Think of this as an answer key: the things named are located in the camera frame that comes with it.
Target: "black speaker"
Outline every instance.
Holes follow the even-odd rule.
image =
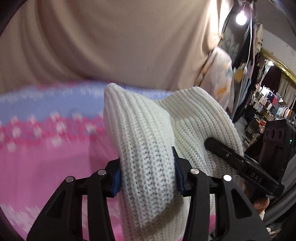
[[[285,119],[266,123],[259,164],[279,183],[295,154],[295,134],[295,128]]]

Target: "hanging clothes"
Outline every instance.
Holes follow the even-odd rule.
[[[257,24],[255,24],[254,27],[253,27],[253,32],[252,32],[253,33],[253,36],[252,36],[252,38],[253,38],[253,43],[252,43],[253,44],[253,51],[252,51],[252,53],[253,53],[252,54],[253,62],[251,64],[251,66],[250,66],[249,78],[252,77],[254,66],[256,66],[255,65],[255,56],[257,54],[257,52],[256,52],[256,50],[257,50],[257,31],[258,31],[258,26],[257,26]]]
[[[289,111],[287,118],[290,118],[292,114],[292,110]]]
[[[256,54],[260,53],[262,42],[263,42],[263,24],[260,23],[257,25],[257,33],[256,33],[256,40],[255,40]]]
[[[296,116],[295,112],[292,111],[291,116],[290,116],[290,119],[293,119],[295,116]]]
[[[268,107],[267,107],[267,110],[270,110],[272,107],[272,103],[269,103]]]
[[[228,105],[229,108],[233,105],[230,98],[233,74],[231,64],[230,56],[220,47],[215,47],[195,83],[195,86],[207,91],[224,110]]]
[[[239,107],[237,108],[234,117],[233,117],[233,122],[236,122],[239,120],[241,116],[244,114],[245,106],[249,103],[253,91],[256,89],[256,83],[257,83],[257,78],[260,70],[260,65],[259,65],[259,59],[260,59],[260,54],[257,54],[255,57],[255,68],[251,77],[251,81],[248,82],[248,88],[247,92],[244,94],[244,98],[242,99]]]
[[[267,95],[267,99],[272,102],[274,100],[274,93],[272,91],[270,91]]]
[[[259,68],[259,73],[258,73],[258,77],[257,77],[257,83],[260,83],[262,81],[262,77],[263,77],[263,74],[264,74],[265,68],[266,68],[265,57],[263,55],[259,56],[258,63],[259,63],[260,68]]]
[[[281,73],[282,71],[274,66],[271,66],[265,75],[261,86],[265,86],[271,89],[273,93],[277,93],[281,81]]]
[[[242,63],[246,63],[247,60],[249,59],[251,61],[250,65],[253,64],[253,58],[252,58],[252,53],[253,53],[253,39],[251,39],[251,35],[250,35],[250,25],[245,33],[245,38],[244,38],[244,42],[242,44],[242,47],[235,59],[235,61],[232,64],[232,68],[239,68],[240,65]]]
[[[281,81],[278,89],[278,93],[285,100],[285,102],[293,108],[296,101],[296,87],[291,83],[291,80],[284,73],[281,76]]]
[[[244,92],[241,95],[239,106],[244,102],[250,86],[251,86],[251,79],[248,79],[246,88],[245,88]]]
[[[277,113],[277,108],[275,107],[275,108],[271,111],[271,113],[272,113],[273,115],[276,115],[276,113]]]
[[[277,97],[274,97],[273,101],[272,101],[272,104],[275,106],[278,102],[278,98]]]
[[[249,71],[250,65],[251,65],[251,61],[249,61],[248,65],[244,67],[244,72],[243,72],[244,75],[242,80],[239,83],[237,81],[234,82],[234,93],[235,93],[234,104],[233,104],[232,112],[229,115],[232,120],[234,119],[234,115],[237,111],[239,103],[242,100],[242,95],[245,92],[245,89],[248,85],[248,81],[249,81],[248,71]]]

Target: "person's hand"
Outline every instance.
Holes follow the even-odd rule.
[[[246,181],[243,181],[243,190],[244,193],[246,194],[246,196],[249,195],[249,191],[246,185]],[[269,198],[268,197],[263,197],[260,198],[258,200],[256,200],[253,204],[255,210],[257,211],[257,213],[260,215],[269,205]]]

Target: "beige fabric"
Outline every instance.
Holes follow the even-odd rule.
[[[256,53],[260,53],[261,51],[261,46],[263,42],[263,24],[258,24],[258,30],[257,30],[257,35],[256,35],[256,40],[255,40],[255,46],[256,46]]]
[[[291,84],[291,80],[284,73],[281,75],[278,93],[290,108],[293,108],[296,101],[295,85]]]
[[[232,75],[230,56],[223,49],[215,47],[209,54],[195,84],[207,91],[226,110],[231,106],[228,104],[231,101]]]
[[[28,0],[0,38],[0,92],[106,79],[195,84],[233,0]]]

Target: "white sweater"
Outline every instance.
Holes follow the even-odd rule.
[[[125,240],[177,241],[184,234],[190,199],[177,191],[171,147],[205,174],[230,174],[238,182],[236,171],[204,147],[214,137],[242,155],[234,125],[199,87],[155,102],[109,84],[104,99],[104,124],[121,161]],[[213,197],[210,210],[215,212]]]

